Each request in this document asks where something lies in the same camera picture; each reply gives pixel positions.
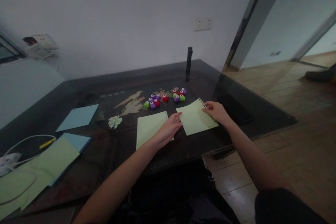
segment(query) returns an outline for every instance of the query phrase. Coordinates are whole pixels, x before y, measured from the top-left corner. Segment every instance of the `blue paper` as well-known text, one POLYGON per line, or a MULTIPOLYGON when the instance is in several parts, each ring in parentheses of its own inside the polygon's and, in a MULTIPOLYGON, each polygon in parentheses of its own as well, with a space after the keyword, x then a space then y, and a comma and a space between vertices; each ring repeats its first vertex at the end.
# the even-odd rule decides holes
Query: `blue paper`
POLYGON ((88 125, 95 114, 98 105, 99 104, 74 108, 64 119, 56 132, 88 125))
MULTIPOLYGON (((69 143, 71 143, 74 148, 81 153, 85 146, 90 142, 91 137, 86 137, 86 136, 79 136, 79 135, 74 135, 70 133, 64 133, 59 139, 56 140, 56 142, 62 138, 65 138, 69 143)), ((63 173, 67 170, 66 168, 57 178, 55 178, 49 186, 52 186, 62 175, 63 173)))

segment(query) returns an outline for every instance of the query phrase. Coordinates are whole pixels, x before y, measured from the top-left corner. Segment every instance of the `paper confetti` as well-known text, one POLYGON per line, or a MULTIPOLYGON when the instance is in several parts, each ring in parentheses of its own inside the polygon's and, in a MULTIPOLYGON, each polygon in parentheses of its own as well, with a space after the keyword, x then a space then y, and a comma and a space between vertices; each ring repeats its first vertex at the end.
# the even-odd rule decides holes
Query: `paper confetti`
POLYGON ((117 128, 119 124, 121 124, 121 122, 123 121, 123 119, 119 116, 119 115, 116 115, 114 117, 111 117, 108 119, 108 126, 110 128, 117 128))

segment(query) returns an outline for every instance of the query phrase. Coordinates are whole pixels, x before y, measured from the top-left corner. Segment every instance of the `tiled floor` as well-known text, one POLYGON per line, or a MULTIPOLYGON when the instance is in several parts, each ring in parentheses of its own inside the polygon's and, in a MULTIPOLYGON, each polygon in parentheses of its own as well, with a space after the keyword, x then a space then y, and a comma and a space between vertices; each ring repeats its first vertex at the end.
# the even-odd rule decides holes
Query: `tiled floor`
MULTIPOLYGON (((304 202, 336 223, 336 87, 302 79, 306 71, 318 70, 280 62, 240 72, 224 68, 223 73, 298 118, 294 127, 254 143, 304 202)), ((211 156, 204 160, 240 222, 254 223, 258 191, 237 152, 218 161, 211 156)))

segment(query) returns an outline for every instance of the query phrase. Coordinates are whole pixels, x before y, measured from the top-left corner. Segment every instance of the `glass tabletop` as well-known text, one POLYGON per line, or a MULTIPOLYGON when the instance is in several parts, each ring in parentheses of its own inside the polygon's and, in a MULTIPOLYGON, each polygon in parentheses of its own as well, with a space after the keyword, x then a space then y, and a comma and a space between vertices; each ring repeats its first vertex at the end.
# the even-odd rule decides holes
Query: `glass tabletop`
MULTIPOLYGON (((0 130, 1 139, 5 139, 0 147, 1 155, 30 135, 51 134, 60 137, 67 132, 92 138, 53 186, 47 187, 23 212, 16 211, 10 218, 85 200, 135 152, 137 118, 141 116, 162 111, 167 111, 170 116, 177 107, 186 106, 197 98, 204 102, 217 101, 218 96, 230 94, 255 117, 252 122, 240 125, 251 139, 297 123, 291 115, 201 60, 192 61, 189 82, 185 81, 185 72, 186 63, 176 63, 70 80, 0 130), (151 94, 170 96, 173 89, 181 88, 187 90, 183 103, 175 104, 173 98, 169 97, 166 104, 161 104, 155 110, 144 109, 143 103, 151 94), (99 106, 89 125, 55 133, 71 109, 93 104, 99 106), (109 128, 108 119, 118 115, 123 118, 122 123, 116 129, 109 128)), ((174 138, 156 154, 143 176, 233 148, 222 126, 190 136, 186 136, 181 129, 174 138)), ((22 158, 33 156, 40 142, 45 141, 28 141, 16 151, 24 154, 22 158)))

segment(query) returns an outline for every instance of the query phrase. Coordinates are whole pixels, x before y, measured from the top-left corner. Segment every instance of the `yellow pen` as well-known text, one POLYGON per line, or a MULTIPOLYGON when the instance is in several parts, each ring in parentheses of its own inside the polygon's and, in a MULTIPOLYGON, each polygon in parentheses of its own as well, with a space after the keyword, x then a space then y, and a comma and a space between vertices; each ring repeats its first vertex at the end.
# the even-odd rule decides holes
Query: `yellow pen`
POLYGON ((42 149, 42 148, 48 146, 49 144, 51 144, 51 143, 52 143, 53 141, 55 141, 55 140, 56 140, 56 138, 53 138, 53 139, 51 139, 50 141, 46 142, 45 144, 42 144, 39 148, 42 149))

